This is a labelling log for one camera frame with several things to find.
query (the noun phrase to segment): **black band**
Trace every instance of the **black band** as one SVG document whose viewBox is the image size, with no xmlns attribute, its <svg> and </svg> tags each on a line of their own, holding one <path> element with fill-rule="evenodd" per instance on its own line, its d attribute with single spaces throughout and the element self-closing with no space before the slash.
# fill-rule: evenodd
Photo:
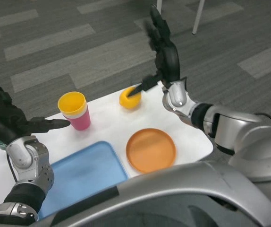
<svg viewBox="0 0 271 227">
<path fill-rule="evenodd" d="M 206 115 L 207 110 L 213 105 L 202 103 L 199 104 L 193 111 L 191 116 L 191 123 L 199 128 L 200 130 L 204 131 L 203 129 L 203 119 Z"/>
<path fill-rule="evenodd" d="M 4 202 L 20 202 L 32 207 L 37 213 L 45 199 L 44 191 L 31 183 L 14 186 Z"/>
<path fill-rule="evenodd" d="M 107 200 L 110 200 L 116 196 L 119 196 L 119 191 L 116 186 L 106 189 L 98 194 L 95 194 L 87 199 L 84 199 L 80 202 L 71 205 L 70 207 L 64 208 L 63 210 L 59 211 L 52 223 L 51 226 L 54 226 L 84 210 L 87 210 L 93 206 L 96 206 L 100 203 L 103 203 Z"/>
<path fill-rule="evenodd" d="M 218 150 L 220 150 L 221 152 L 227 154 L 227 155 L 234 155 L 235 154 L 235 151 L 233 150 L 230 150 L 230 149 L 227 149 L 227 148 L 224 148 L 218 144 L 216 144 L 216 147 L 218 148 Z"/>
</svg>

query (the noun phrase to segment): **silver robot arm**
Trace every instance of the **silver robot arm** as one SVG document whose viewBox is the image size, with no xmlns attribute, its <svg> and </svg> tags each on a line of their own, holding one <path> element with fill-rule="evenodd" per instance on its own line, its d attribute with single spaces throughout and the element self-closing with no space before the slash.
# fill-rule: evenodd
<svg viewBox="0 0 271 227">
<path fill-rule="evenodd" d="M 194 102 L 184 81 L 166 87 L 164 107 L 214 138 L 217 148 L 231 155 L 229 164 L 271 199 L 271 125 L 255 114 Z"/>
<path fill-rule="evenodd" d="M 6 148 L 18 172 L 18 181 L 0 204 L 5 224 L 30 225 L 54 182 L 48 149 L 35 136 L 21 137 Z"/>
</svg>

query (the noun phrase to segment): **cup rim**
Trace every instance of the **cup rim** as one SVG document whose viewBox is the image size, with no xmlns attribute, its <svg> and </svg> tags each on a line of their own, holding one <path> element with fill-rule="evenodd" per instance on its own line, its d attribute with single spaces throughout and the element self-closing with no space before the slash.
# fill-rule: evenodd
<svg viewBox="0 0 271 227">
<path fill-rule="evenodd" d="M 60 102 L 65 96 L 67 96 L 68 94 L 72 94 L 72 93 L 81 94 L 81 96 L 82 96 L 82 98 L 83 98 L 83 103 L 82 103 L 82 105 L 81 105 L 78 109 L 76 109 L 76 110 L 74 110 L 74 111 L 71 111 L 71 112 L 62 111 L 62 110 L 60 109 L 60 107 L 59 107 L 59 102 Z M 70 92 L 67 92 L 67 93 L 63 94 L 63 95 L 59 98 L 59 100 L 58 100 L 58 109 L 59 109 L 63 114 L 65 114 L 65 115 L 73 116 L 73 115 L 78 115 L 78 114 L 80 114 L 80 113 L 84 110 L 86 104 L 87 104 L 87 102 L 86 102 L 85 96 L 84 96 L 81 92 L 78 92 L 78 91 L 70 91 Z"/>
</svg>

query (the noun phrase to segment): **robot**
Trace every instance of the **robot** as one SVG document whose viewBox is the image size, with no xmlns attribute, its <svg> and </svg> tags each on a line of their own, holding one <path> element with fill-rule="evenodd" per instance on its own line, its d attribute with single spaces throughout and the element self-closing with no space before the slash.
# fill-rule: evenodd
<svg viewBox="0 0 271 227">
<path fill-rule="evenodd" d="M 197 162 L 141 175 L 38 221 L 54 175 L 47 148 L 31 133 L 66 127 L 65 120 L 27 121 L 0 87 L 0 140 L 18 180 L 0 204 L 4 226 L 271 226 L 271 124 L 259 114 L 196 102 L 180 79 L 178 52 L 155 6 L 146 24 L 156 51 L 156 75 L 143 79 L 132 96 L 160 80 L 163 105 L 182 122 L 202 130 L 231 155 L 229 165 Z"/>
</svg>

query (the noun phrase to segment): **black cable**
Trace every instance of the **black cable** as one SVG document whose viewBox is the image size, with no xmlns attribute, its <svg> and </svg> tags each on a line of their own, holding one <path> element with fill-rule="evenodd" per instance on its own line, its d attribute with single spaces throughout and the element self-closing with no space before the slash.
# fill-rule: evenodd
<svg viewBox="0 0 271 227">
<path fill-rule="evenodd" d="M 14 172 L 14 170 L 13 170 L 11 161 L 9 160 L 8 154 L 7 154 L 7 160 L 8 160 L 8 166 L 9 166 L 9 169 L 11 170 L 11 173 L 12 173 L 12 175 L 13 175 L 14 181 L 17 182 L 17 178 L 16 178 L 15 172 Z"/>
<path fill-rule="evenodd" d="M 270 118 L 271 120 L 271 115 L 267 114 L 267 113 L 254 113 L 255 115 L 262 115 L 262 116 L 266 116 L 268 118 Z"/>
</svg>

